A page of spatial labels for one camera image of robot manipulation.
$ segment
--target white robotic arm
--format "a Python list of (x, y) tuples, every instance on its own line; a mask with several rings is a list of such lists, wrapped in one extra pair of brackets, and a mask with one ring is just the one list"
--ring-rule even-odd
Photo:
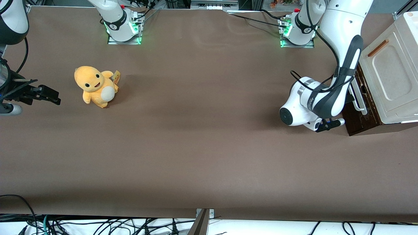
[(108, 33), (114, 40), (124, 42), (138, 34), (138, 29), (132, 27), (132, 24), (137, 22), (133, 19), (141, 17), (136, 12), (128, 8), (122, 9), (119, 3), (113, 0), (88, 1), (99, 11)]
[[(318, 2), (323, 1), (314, 1), (310, 7), (307, 0), (305, 5), (309, 9), (320, 9), (321, 3)], [(292, 86), (288, 101), (280, 109), (280, 118), (285, 124), (303, 124), (314, 131), (329, 130), (344, 124), (341, 118), (335, 121), (331, 118), (337, 116), (344, 107), (347, 90), (363, 49), (361, 27), (372, 2), (373, 0), (331, 0), (321, 22), (322, 36), (334, 52), (338, 63), (331, 85), (328, 87), (309, 77), (299, 79)], [(301, 34), (302, 31), (292, 29), (292, 32)], [(292, 35), (288, 38), (292, 42), (296, 41)]]
[(28, 34), (29, 21), (25, 0), (2, 0), (0, 2), (0, 44), (20, 43)]

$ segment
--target robotic arm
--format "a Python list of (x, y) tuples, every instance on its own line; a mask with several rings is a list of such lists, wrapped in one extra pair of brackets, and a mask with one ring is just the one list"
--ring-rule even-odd
[[(117, 41), (127, 41), (138, 28), (133, 24), (143, 21), (143, 16), (129, 9), (122, 9), (117, 1), (89, 0), (103, 17), (108, 33)], [(29, 31), (25, 0), (0, 0), (0, 44), (14, 45), (25, 39)], [(46, 100), (60, 105), (59, 93), (45, 85), (30, 86), (37, 80), (26, 79), (10, 69), (7, 61), (0, 58), (0, 115), (18, 115), (22, 107), (18, 104), (3, 103), (7, 101), (23, 102), (31, 105), (33, 100)]]
[[(280, 108), (280, 118), (285, 124), (305, 125), (317, 132), (344, 124), (342, 118), (332, 118), (342, 111), (349, 84), (354, 79), (363, 49), (360, 31), (372, 2), (373, 0), (331, 0), (321, 22), (322, 37), (334, 52), (338, 63), (331, 85), (328, 87), (309, 77), (300, 78), (292, 86), (289, 99)], [(323, 0), (312, 1), (311, 4), (307, 0), (301, 11), (292, 15), (292, 22), (295, 23), (285, 36), (298, 45), (309, 42), (324, 5)], [(315, 9), (315, 17), (306, 25), (311, 9)]]

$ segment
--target stuffed animal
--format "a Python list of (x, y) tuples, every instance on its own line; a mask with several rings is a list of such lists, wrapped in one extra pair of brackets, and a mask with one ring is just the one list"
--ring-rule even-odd
[(74, 72), (74, 79), (81, 89), (83, 89), (83, 100), (86, 104), (93, 101), (101, 108), (107, 107), (107, 102), (115, 97), (119, 90), (120, 73), (113, 74), (111, 71), (99, 72), (90, 66), (81, 66)]

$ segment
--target plush toy tail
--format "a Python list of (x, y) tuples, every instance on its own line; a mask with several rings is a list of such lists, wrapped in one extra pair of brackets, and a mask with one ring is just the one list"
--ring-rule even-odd
[(115, 74), (112, 77), (113, 83), (117, 84), (119, 82), (120, 79), (120, 72), (116, 70)]
[(111, 78), (113, 76), (113, 73), (111, 71), (103, 71), (102, 75), (104, 77)]

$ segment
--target white belly patch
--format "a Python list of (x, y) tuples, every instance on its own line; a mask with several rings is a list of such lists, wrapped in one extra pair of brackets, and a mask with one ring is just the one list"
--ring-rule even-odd
[(115, 90), (113, 87), (104, 87), (100, 96), (106, 102), (111, 101), (115, 97)]

